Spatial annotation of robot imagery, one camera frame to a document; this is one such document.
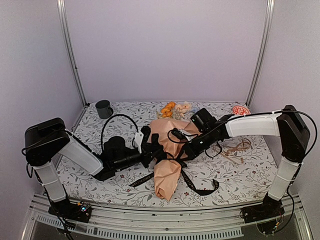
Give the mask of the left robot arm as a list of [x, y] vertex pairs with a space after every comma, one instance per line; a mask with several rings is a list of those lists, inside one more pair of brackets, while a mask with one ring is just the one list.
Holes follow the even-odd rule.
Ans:
[[154, 159], [161, 161], [167, 156], [159, 143], [159, 135], [151, 134], [148, 126], [135, 130], [133, 148], [126, 147], [123, 137], [112, 136], [108, 141], [101, 142], [101, 154], [96, 154], [68, 131], [59, 117], [29, 127], [24, 133], [24, 144], [22, 154], [34, 169], [49, 200], [63, 217], [70, 217], [75, 210], [52, 164], [55, 155], [62, 155], [76, 163], [98, 181], [108, 180], [117, 171], [137, 163], [148, 168]]

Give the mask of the black printed ribbon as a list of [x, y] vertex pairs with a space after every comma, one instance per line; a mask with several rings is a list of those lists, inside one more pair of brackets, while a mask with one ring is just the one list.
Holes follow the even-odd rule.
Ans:
[[183, 159], [157, 159], [153, 167], [153, 172], [136, 180], [130, 184], [130, 186], [135, 188], [153, 179], [155, 195], [160, 199], [166, 199], [168, 201], [175, 193], [180, 177], [183, 178], [187, 187], [199, 196], [208, 196], [218, 190], [220, 183], [215, 179], [211, 181], [213, 189], [197, 189], [185, 173], [184, 168], [186, 167], [187, 165]]

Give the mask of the orange fake flower stem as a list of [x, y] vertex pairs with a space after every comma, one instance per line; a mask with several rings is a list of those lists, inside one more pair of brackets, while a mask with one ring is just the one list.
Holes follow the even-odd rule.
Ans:
[[157, 119], [183, 120], [192, 109], [193, 107], [189, 102], [175, 103], [171, 101], [167, 103], [160, 111], [156, 111], [156, 117]]

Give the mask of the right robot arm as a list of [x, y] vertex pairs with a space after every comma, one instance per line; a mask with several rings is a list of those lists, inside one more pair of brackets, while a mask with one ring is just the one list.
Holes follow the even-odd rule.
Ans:
[[258, 208], [262, 218], [269, 218], [278, 210], [278, 204], [298, 174], [305, 157], [314, 147], [309, 145], [311, 133], [302, 119], [306, 115], [293, 105], [286, 105], [272, 112], [227, 114], [216, 119], [207, 109], [202, 108], [190, 119], [200, 134], [184, 142], [180, 154], [186, 154], [189, 160], [193, 160], [212, 144], [225, 139], [239, 136], [279, 137], [281, 161], [271, 187]]

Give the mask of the peach wrapping paper sheet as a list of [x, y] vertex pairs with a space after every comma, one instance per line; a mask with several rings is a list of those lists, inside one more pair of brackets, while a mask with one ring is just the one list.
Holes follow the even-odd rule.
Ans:
[[152, 134], [159, 134], [158, 142], [163, 146], [165, 159], [154, 166], [154, 190], [160, 199], [170, 201], [175, 193], [182, 167], [177, 162], [178, 154], [182, 148], [179, 139], [168, 132], [174, 128], [185, 130], [189, 135], [199, 134], [199, 130], [191, 121], [162, 118], [151, 121], [149, 124]]

